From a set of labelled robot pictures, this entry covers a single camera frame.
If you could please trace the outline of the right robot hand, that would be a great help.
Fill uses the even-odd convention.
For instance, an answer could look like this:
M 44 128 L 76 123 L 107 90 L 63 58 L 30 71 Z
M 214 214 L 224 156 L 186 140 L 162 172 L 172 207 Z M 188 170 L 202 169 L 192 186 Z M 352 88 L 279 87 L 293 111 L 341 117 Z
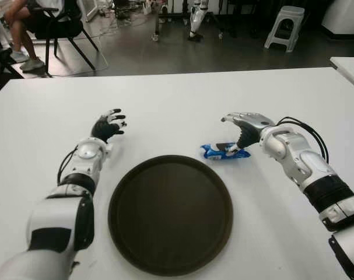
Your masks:
M 259 143 L 262 131 L 267 127 L 274 127 L 275 123 L 260 113 L 229 113 L 221 118 L 221 122 L 231 122 L 240 128 L 239 140 L 228 152 L 233 153 L 252 144 Z

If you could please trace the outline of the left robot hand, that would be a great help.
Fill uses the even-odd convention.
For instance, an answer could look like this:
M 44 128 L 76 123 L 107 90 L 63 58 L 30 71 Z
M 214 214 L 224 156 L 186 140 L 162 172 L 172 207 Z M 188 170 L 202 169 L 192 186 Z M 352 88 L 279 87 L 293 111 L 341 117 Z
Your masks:
M 121 109 L 111 109 L 102 114 L 95 122 L 90 136 L 107 143 L 111 137 L 124 134 L 122 129 L 126 126 L 125 115 L 121 114 Z

